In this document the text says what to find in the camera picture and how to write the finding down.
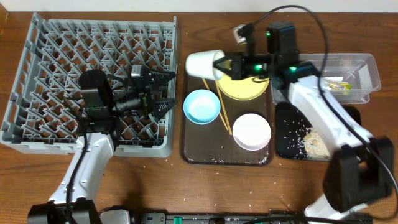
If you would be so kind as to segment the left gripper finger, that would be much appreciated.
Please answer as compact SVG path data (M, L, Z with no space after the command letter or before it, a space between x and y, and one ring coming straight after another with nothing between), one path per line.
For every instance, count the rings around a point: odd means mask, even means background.
M176 77L175 72L150 70L149 72L149 88L150 90L158 90L160 87L168 84L169 81Z
M154 118L159 121L162 119L174 106L176 106L178 101L175 98L165 98L160 100L154 100L152 102L152 110Z

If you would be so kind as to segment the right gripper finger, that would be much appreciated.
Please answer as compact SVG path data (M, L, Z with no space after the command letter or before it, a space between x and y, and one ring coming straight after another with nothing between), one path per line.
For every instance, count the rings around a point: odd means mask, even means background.
M225 75L234 78L236 76L236 72L232 68L213 67L213 76L215 78L223 78Z
M233 65L239 61L239 53L230 53L213 62L214 68L232 69Z

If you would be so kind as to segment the yellow round plate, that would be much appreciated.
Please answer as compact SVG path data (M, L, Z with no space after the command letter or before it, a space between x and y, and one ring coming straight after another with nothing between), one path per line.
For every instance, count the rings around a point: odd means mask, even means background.
M249 101L266 91L269 79L246 78L244 80L232 80L225 75L222 79L217 80L216 84L226 96L234 100Z

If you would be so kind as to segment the small white cup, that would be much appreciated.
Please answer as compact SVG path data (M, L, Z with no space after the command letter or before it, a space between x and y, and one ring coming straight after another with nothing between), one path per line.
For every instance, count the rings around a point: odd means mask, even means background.
M224 73L213 67L213 62L225 56L222 50L190 54L185 61L186 72L193 77L220 80Z

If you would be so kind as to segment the light blue bowl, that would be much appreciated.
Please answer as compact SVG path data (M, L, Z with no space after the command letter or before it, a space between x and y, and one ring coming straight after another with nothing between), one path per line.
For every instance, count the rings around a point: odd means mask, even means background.
M213 122L220 114L221 102L210 90L199 89L187 95L183 102L186 118L199 125Z

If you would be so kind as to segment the white bowl with food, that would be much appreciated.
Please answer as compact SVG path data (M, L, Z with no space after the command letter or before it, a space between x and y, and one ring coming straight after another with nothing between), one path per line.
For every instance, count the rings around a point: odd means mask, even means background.
M267 120L254 113L240 116L233 124L233 138L238 146L247 151L258 151L271 140L271 127Z

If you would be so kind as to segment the green snack wrapper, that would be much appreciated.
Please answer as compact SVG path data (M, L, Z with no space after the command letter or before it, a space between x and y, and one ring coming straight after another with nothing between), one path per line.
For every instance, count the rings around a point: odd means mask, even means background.
M324 83L325 83L325 88L327 90L342 93L344 95L348 95L350 90L352 89L351 84L346 82L334 82L334 81L325 80Z

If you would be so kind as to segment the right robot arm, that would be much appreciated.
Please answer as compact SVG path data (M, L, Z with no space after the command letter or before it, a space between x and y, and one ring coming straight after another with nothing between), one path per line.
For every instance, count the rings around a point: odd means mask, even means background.
M265 54L255 51L254 24L237 26L233 33L238 43L246 44L246 51L225 55L213 67L233 80L269 78L316 129L330 152L323 195L305 209L305 222L343 222L397 192L393 144L388 138L375 138L325 89L322 69L300 58L292 22L268 25Z

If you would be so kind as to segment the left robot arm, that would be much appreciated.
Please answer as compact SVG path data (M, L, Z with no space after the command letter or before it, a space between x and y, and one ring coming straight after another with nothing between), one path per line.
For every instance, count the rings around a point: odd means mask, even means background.
M31 207L28 223L134 223L134 216L125 208L111 207L98 213L94 200L103 172L119 146L121 116L134 110L159 121L177 100L158 100L153 92L175 77L175 72L143 65L134 65L126 78L98 69L83 72L78 84L85 104L74 115L77 149L48 202Z

